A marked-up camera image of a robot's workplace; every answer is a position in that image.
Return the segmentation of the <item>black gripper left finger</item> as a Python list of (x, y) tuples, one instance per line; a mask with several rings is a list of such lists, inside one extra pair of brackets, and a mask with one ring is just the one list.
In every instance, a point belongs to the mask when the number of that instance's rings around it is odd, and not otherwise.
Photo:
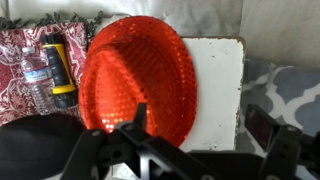
[(124, 163), (139, 180), (217, 180), (204, 163), (161, 137), (145, 131), (147, 105), (140, 103), (134, 118), (111, 133), (85, 130), (63, 170), (61, 180), (103, 180), (113, 165)]

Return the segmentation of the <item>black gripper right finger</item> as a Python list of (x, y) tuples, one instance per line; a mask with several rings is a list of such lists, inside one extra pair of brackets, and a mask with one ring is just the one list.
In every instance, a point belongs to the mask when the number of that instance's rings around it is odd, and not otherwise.
[(259, 169), (260, 180), (300, 180), (297, 167), (320, 177), (320, 133), (304, 134), (299, 128), (281, 125), (256, 104), (249, 104), (244, 125), (266, 152)]

